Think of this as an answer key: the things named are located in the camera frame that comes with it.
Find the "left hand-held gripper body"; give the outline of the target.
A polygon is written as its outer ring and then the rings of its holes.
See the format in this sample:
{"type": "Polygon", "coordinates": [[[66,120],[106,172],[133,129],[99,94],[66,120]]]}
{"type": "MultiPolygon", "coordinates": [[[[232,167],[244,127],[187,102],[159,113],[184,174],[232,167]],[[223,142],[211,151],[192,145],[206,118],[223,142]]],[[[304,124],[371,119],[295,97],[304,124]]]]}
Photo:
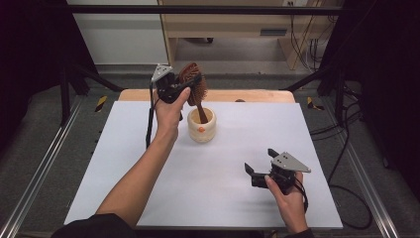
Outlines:
{"type": "Polygon", "coordinates": [[[172,67],[158,64],[152,76],[152,83],[157,87],[157,95],[165,103],[173,103],[186,87],[175,78],[172,67]]]}

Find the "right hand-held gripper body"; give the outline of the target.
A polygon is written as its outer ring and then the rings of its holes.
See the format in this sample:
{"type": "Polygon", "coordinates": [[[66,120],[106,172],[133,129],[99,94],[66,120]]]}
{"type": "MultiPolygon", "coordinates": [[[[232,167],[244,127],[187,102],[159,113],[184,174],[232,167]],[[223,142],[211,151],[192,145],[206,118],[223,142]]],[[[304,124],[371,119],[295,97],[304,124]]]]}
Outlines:
{"type": "Polygon", "coordinates": [[[287,152],[272,158],[271,170],[267,174],[279,186],[280,190],[288,194],[297,185],[296,173],[310,173],[311,170],[287,152]]]}

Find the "brown wooden hairbrush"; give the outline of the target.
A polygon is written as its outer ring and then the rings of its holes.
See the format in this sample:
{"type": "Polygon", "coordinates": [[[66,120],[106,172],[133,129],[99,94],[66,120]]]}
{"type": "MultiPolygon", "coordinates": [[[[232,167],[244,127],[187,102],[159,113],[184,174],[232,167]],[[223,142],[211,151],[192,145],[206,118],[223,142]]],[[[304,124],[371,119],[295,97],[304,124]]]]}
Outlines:
{"type": "Polygon", "coordinates": [[[190,96],[189,96],[187,102],[190,106],[196,106],[197,107],[199,117],[200,117],[200,122],[202,124],[204,124],[204,123],[208,122],[208,119],[207,119],[207,117],[204,113],[203,107],[201,105],[201,102],[203,101],[203,99],[205,98],[206,93],[207,93],[207,84],[206,84],[205,76],[202,74],[202,72],[200,70],[200,67],[195,62],[191,62],[191,63],[187,64],[180,71],[178,76],[189,78],[189,77],[192,77],[192,76],[197,75],[197,74],[202,75],[202,88],[200,90],[191,89],[190,96]]]}

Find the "cream ceramic cup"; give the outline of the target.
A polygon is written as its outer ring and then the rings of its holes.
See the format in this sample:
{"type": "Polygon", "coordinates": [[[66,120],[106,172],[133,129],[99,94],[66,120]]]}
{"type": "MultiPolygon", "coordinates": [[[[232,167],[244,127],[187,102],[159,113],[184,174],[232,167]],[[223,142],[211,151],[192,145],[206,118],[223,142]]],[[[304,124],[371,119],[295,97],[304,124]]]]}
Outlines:
{"type": "Polygon", "coordinates": [[[193,109],[188,113],[188,133],[190,138],[197,143],[207,143],[211,141],[216,135],[217,117],[214,111],[210,108],[203,108],[204,113],[208,119],[207,123],[202,124],[197,109],[193,109]]]}

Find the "person's left hand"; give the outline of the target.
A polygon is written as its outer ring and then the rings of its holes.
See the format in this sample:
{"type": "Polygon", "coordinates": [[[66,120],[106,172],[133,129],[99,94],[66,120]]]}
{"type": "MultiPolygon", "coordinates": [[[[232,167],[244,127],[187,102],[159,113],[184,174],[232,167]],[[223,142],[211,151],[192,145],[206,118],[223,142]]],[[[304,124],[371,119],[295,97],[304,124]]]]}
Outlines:
{"type": "Polygon", "coordinates": [[[175,140],[178,135],[178,125],[181,110],[190,95],[190,88],[183,89],[172,103],[165,103],[154,92],[155,112],[157,114],[157,138],[175,140]]]}

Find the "person's right hand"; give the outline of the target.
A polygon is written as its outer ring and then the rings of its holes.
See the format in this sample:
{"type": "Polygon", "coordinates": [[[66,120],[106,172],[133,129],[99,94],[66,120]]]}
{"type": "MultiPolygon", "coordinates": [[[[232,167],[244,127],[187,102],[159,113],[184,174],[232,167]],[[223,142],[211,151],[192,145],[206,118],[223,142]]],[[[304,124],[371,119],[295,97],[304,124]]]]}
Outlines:
{"type": "Polygon", "coordinates": [[[276,182],[265,176],[265,183],[272,193],[282,220],[289,234],[297,234],[308,229],[302,193],[294,187],[289,194],[283,194],[276,182]]]}

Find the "white board sheet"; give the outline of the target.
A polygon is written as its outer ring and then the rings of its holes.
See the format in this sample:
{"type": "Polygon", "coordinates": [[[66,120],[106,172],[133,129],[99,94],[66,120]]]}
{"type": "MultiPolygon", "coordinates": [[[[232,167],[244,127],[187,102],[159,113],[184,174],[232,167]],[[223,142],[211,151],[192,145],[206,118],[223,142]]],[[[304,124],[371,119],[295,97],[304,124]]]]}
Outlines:
{"type": "MultiPolygon", "coordinates": [[[[297,103],[210,102],[216,135],[204,144],[179,124],[178,139],[137,226],[168,229],[268,229],[283,221],[268,189],[254,187],[245,167],[271,168],[268,150],[287,152],[309,168],[304,177],[310,227],[343,224],[297,103]]],[[[150,105],[117,101],[65,220],[92,215],[145,150],[150,105]]]]}

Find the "yellow black tape marker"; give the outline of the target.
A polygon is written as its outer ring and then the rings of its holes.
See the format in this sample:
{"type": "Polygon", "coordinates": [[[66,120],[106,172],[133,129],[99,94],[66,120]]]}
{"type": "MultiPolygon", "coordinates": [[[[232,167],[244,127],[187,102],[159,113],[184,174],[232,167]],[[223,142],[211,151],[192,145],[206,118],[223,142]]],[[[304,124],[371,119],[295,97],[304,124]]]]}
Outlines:
{"type": "Polygon", "coordinates": [[[314,110],[318,110],[318,111],[323,111],[325,110],[325,108],[321,105],[315,105],[312,97],[307,97],[307,108],[308,109],[314,109],[314,110]]]}
{"type": "Polygon", "coordinates": [[[96,105],[96,107],[95,107],[95,112],[99,112],[99,111],[101,111],[101,109],[103,108],[103,106],[104,106],[104,104],[105,104],[106,100],[107,100],[107,96],[106,96],[106,95],[103,95],[103,96],[101,96],[101,97],[99,98],[99,100],[98,100],[98,102],[97,102],[97,105],[96,105]]]}

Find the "light wooden desk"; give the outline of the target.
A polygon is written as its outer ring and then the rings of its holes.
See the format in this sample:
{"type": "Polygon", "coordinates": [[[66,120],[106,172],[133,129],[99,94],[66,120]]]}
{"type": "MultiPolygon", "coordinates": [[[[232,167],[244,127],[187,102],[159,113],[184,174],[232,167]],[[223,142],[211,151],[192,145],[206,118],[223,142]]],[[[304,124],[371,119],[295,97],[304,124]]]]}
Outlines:
{"type": "MultiPolygon", "coordinates": [[[[340,7],[344,0],[157,0],[160,6],[340,7]]],[[[163,14],[168,40],[181,38],[274,38],[288,67],[295,70],[310,39],[327,40],[332,19],[312,15],[163,14]]]]}

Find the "person's right black sleeve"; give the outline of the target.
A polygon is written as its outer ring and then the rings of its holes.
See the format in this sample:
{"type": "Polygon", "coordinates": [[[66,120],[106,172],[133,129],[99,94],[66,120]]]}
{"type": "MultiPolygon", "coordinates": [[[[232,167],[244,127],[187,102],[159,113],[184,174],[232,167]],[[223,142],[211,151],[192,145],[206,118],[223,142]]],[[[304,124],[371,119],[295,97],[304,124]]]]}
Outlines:
{"type": "Polygon", "coordinates": [[[307,228],[304,231],[288,234],[284,238],[315,238],[312,230],[307,228]]]}

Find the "black stand legs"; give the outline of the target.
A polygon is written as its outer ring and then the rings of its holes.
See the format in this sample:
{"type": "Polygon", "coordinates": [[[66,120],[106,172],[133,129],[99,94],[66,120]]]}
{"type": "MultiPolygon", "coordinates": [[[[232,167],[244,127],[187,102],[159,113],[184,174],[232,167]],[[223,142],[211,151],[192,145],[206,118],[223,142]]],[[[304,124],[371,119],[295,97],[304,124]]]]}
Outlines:
{"type": "Polygon", "coordinates": [[[123,87],[108,81],[100,76],[98,72],[90,70],[85,66],[80,64],[64,66],[59,72],[61,126],[63,126],[70,117],[69,87],[72,86],[77,95],[86,95],[90,90],[90,87],[85,81],[86,78],[93,79],[99,84],[115,92],[122,92],[124,90],[123,87]]]}
{"type": "Polygon", "coordinates": [[[345,70],[342,67],[327,65],[307,75],[303,79],[285,87],[286,91],[294,92],[298,88],[320,79],[317,92],[320,96],[329,96],[332,92],[335,95],[334,117],[340,126],[344,126],[344,87],[345,70]]]}

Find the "black curtain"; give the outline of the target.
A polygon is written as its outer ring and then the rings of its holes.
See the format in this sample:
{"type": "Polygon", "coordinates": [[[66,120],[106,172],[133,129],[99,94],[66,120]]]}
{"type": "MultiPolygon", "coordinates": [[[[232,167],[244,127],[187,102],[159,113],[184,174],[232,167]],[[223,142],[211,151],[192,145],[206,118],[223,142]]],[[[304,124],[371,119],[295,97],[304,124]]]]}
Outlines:
{"type": "Polygon", "coordinates": [[[36,93],[59,85],[64,66],[96,66],[67,0],[0,0],[0,151],[36,93]]]}
{"type": "Polygon", "coordinates": [[[344,0],[321,64],[321,89],[362,87],[384,156],[420,201],[420,0],[344,0]]]}

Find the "person's left black sleeve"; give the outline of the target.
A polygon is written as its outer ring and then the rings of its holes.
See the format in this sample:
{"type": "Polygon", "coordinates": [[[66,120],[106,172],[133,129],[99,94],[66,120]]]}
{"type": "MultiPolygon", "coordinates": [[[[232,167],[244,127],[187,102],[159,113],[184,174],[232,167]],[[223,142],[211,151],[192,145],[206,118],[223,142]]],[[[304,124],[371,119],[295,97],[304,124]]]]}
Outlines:
{"type": "Polygon", "coordinates": [[[51,238],[138,238],[135,230],[114,213],[95,214],[57,229],[51,238]]]}

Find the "black frame crossbar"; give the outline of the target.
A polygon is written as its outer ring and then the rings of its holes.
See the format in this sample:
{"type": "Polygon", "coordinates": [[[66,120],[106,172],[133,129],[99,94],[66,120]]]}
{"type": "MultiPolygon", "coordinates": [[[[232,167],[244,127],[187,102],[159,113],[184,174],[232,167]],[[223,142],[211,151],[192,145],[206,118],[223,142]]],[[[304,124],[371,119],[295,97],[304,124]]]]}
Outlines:
{"type": "Polygon", "coordinates": [[[65,10],[80,14],[210,14],[210,15],[314,15],[338,16],[342,7],[253,7],[187,5],[67,5],[65,10]]]}

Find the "aluminium rail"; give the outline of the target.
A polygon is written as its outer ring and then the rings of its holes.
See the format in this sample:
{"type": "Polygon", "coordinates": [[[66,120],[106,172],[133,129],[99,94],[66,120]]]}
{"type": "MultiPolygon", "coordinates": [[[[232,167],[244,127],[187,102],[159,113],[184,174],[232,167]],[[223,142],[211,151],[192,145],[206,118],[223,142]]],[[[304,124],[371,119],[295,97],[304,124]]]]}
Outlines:
{"type": "Polygon", "coordinates": [[[80,107],[84,100],[84,96],[75,97],[74,102],[70,107],[68,118],[62,125],[59,126],[34,175],[28,183],[23,195],[19,199],[19,202],[15,206],[12,214],[7,219],[5,225],[0,229],[0,238],[15,238],[18,234],[18,231],[23,221],[25,220],[35,198],[37,197],[38,192],[41,189],[50,171],[50,168],[52,167],[53,162],[80,111],[80,107]]]}
{"type": "Polygon", "coordinates": [[[368,176],[368,171],[364,168],[360,157],[351,143],[346,146],[348,161],[352,171],[358,181],[359,187],[366,199],[374,221],[383,238],[400,238],[398,231],[389,216],[372,180],[368,176]]]}

